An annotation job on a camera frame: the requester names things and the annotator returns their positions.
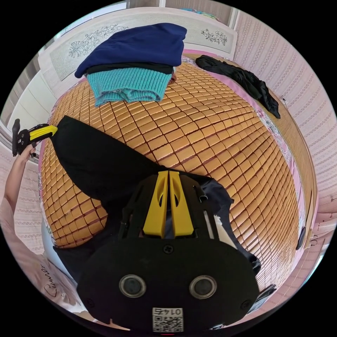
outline teal knit fabric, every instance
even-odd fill
[[[172,75],[141,68],[125,68],[89,74],[95,106],[107,102],[161,101]]]

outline qr code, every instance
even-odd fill
[[[182,316],[153,316],[154,332],[183,332]]]

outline hand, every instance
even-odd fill
[[[35,152],[35,147],[33,147],[32,144],[29,144],[24,150],[23,152],[20,154],[19,159],[26,164],[31,156],[32,153]]]

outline headboard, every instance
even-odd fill
[[[166,7],[123,9],[89,20],[57,39],[40,56],[41,72],[56,98],[78,82],[73,73],[100,43],[117,31],[171,22],[184,26],[186,49],[210,52],[232,60],[237,32],[197,13]]]

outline floral carving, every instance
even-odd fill
[[[110,37],[112,34],[128,29],[128,27],[110,25],[103,26],[102,28],[96,30],[91,34],[85,34],[85,39],[82,41],[74,41],[71,43],[69,48],[69,56],[72,58],[80,57],[82,55],[89,54],[94,50],[100,43],[106,38]]]
[[[215,33],[211,33],[208,29],[202,30],[201,34],[209,40],[210,42],[221,43],[223,46],[227,43],[227,36],[224,33],[216,31]]]

